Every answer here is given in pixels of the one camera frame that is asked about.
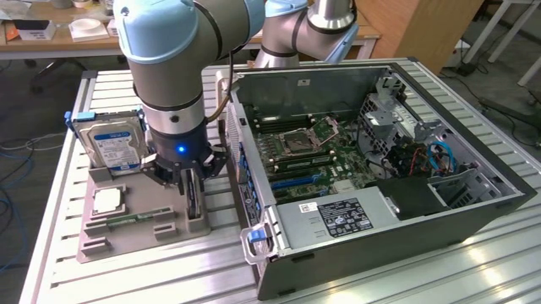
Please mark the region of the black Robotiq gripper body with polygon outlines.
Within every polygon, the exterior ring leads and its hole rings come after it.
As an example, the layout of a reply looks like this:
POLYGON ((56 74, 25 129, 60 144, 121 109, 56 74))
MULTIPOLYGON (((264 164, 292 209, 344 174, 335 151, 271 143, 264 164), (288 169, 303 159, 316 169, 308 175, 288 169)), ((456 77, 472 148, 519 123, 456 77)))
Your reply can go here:
POLYGON ((165 163, 180 164, 181 169, 191 168, 199 178, 208 178, 204 161, 211 155, 205 119, 189 131, 181 134, 165 134, 149 127, 154 151, 165 163))

